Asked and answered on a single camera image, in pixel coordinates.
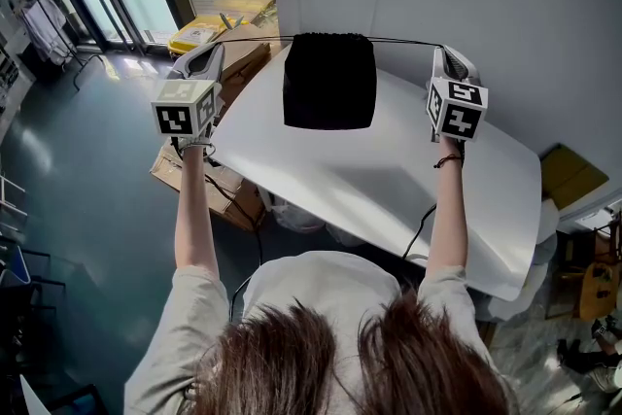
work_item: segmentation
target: hanging clothes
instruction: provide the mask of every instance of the hanging clothes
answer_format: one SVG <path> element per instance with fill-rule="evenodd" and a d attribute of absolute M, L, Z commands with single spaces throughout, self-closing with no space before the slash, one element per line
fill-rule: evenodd
<path fill-rule="evenodd" d="M 72 51 L 75 51 L 76 48 L 62 30 L 63 25 L 67 22 L 67 18 L 58 8 L 58 1 L 18 0 L 15 12 L 17 18 L 26 28 L 28 37 L 35 46 L 41 60 L 49 59 L 54 64 L 60 66 L 72 58 L 72 53 L 67 46 Z"/>

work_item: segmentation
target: person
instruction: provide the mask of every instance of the person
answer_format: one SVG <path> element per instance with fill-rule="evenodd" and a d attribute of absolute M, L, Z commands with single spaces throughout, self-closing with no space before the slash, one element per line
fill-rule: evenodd
<path fill-rule="evenodd" d="M 607 331 L 617 339 L 615 343 L 604 338 Z M 580 353 L 579 340 L 573 341 L 569 348 L 566 339 L 562 339 L 557 348 L 560 364 L 589 375 L 602 391 L 614 393 L 622 389 L 622 330 L 616 326 L 615 319 L 607 315 L 605 325 L 600 320 L 592 325 L 592 338 L 601 351 Z"/>
<path fill-rule="evenodd" d="M 125 413 L 508 413 L 512 394 L 479 337 L 465 283 L 460 153 L 451 139 L 438 147 L 445 160 L 417 293 L 366 259 L 309 252 L 257 270 L 237 325 L 227 323 L 203 152 L 184 149 L 177 270 L 125 385 Z"/>

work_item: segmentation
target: white table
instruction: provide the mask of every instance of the white table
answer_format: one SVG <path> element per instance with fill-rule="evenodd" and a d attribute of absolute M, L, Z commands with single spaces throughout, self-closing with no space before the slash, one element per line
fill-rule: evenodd
<path fill-rule="evenodd" d="M 215 159 L 257 185 L 357 237 L 401 256 L 435 203 L 437 144 L 425 92 L 378 70 L 370 128 L 319 131 L 283 125 L 279 53 L 235 100 L 213 136 Z M 322 68 L 317 68 L 318 79 Z M 488 82 L 491 106 L 495 85 Z M 515 299 L 529 270 L 540 213 L 537 156 L 484 122 L 466 144 L 464 170 L 470 286 Z M 430 216 L 411 254 L 430 250 Z M 413 259 L 425 265 L 423 259 Z"/>

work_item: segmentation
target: beige t-shirt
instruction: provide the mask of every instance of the beige t-shirt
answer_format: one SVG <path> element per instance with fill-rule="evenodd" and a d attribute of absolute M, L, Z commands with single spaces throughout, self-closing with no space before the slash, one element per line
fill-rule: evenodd
<path fill-rule="evenodd" d="M 356 394 L 362 385 L 359 325 L 382 313 L 399 292 L 395 277 L 366 259 L 310 252 L 259 268 L 244 294 L 244 316 L 258 313 L 260 304 L 286 310 L 295 299 L 325 315 L 337 340 L 337 376 Z M 433 313 L 446 309 L 454 333 L 493 365 L 477 332 L 463 268 L 446 268 L 424 279 L 418 296 Z M 198 362 L 226 325 L 227 311 L 225 287 L 213 274 L 194 266 L 177 270 L 152 343 L 125 385 L 124 412 L 173 415 L 187 408 Z M 332 392 L 329 413 L 355 412 L 342 389 Z"/>
<path fill-rule="evenodd" d="M 617 341 L 614 347 L 615 352 L 622 355 L 622 341 Z M 597 366 L 589 375 L 606 393 L 615 393 L 622 389 L 622 362 L 618 366 Z"/>

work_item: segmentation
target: hand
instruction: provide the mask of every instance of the hand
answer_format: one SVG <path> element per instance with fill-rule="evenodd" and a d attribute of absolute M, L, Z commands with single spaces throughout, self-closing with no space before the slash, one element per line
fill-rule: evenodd
<path fill-rule="evenodd" d="M 594 324 L 592 324 L 592 338 L 596 339 L 603 335 L 606 331 L 606 328 L 603 324 L 601 324 L 600 320 L 595 320 Z"/>

